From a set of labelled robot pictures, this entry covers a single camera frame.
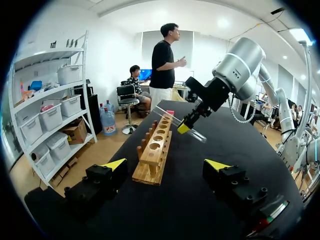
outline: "white storage bin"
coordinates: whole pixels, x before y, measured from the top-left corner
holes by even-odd
[[[41,126],[44,127],[47,131],[51,131],[52,129],[61,125],[61,103],[46,111],[40,112],[40,122]]]
[[[46,145],[50,148],[50,154],[55,161],[63,160],[70,154],[71,149],[68,143],[68,136],[63,132],[57,131],[47,141]]]
[[[33,144],[43,134],[39,121],[39,113],[26,120],[20,128],[29,145]]]
[[[66,85],[74,82],[81,81],[82,65],[68,65],[59,67],[58,82],[60,85]]]
[[[73,95],[61,102],[61,113],[63,116],[71,117],[81,111],[80,96],[81,94]]]
[[[40,169],[44,177],[46,177],[56,166],[54,163],[49,148],[46,145],[38,146],[33,153],[36,155],[35,165]]]

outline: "white robotic arm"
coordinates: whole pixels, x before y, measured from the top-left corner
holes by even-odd
[[[316,150],[320,151],[320,144],[314,140],[307,145],[301,138],[301,129],[297,131],[300,132],[299,135],[295,134],[295,126],[286,94],[282,88],[274,89],[267,69],[261,64],[264,58],[266,58],[265,52],[257,43],[242,37],[233,45],[219,65],[213,69],[214,78],[207,87],[190,77],[185,83],[202,99],[202,102],[183,118],[178,126],[178,132],[181,134],[187,132],[193,128],[194,122],[200,116],[208,117],[212,111],[216,112],[229,98],[229,92],[234,93],[243,101],[255,96],[257,80],[251,76],[260,68],[259,78],[268,94],[269,102],[272,106],[279,104],[282,141],[277,153],[290,172],[297,172],[301,166],[306,164],[307,146],[317,152]],[[314,157],[309,155],[311,151],[308,151],[308,162],[316,161],[318,157],[317,155]]]

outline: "yellow triangular marker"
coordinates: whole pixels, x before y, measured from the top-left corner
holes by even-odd
[[[127,159],[126,159],[126,158],[123,158],[123,159],[120,159],[120,160],[117,160],[117,161],[113,161],[113,162],[110,162],[110,163],[101,165],[101,167],[111,168],[111,169],[112,169],[112,172],[113,172],[120,164],[122,164],[122,162],[123,162],[124,160],[127,160]]]
[[[225,165],[223,163],[220,163],[220,162],[217,162],[217,161],[212,161],[212,160],[209,160],[209,159],[205,159],[205,161],[207,161],[208,164],[210,164],[217,172],[219,172],[220,169],[223,169],[223,168],[230,168],[232,166],[229,166],[229,165]]]

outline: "white shorts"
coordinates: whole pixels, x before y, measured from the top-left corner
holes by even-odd
[[[161,102],[161,100],[169,100],[172,99],[172,88],[153,88],[149,87],[150,95],[151,95],[151,111]]]

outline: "blue water bottle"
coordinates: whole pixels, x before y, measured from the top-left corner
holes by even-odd
[[[111,136],[117,132],[115,114],[112,111],[108,111],[107,107],[104,108],[100,119],[104,135]]]
[[[105,107],[103,106],[102,103],[100,103],[99,112],[100,112],[100,116],[101,116],[101,114],[105,113]]]
[[[105,108],[109,109],[109,112],[115,112],[115,106],[109,102],[109,100],[106,101],[106,104],[104,105]]]

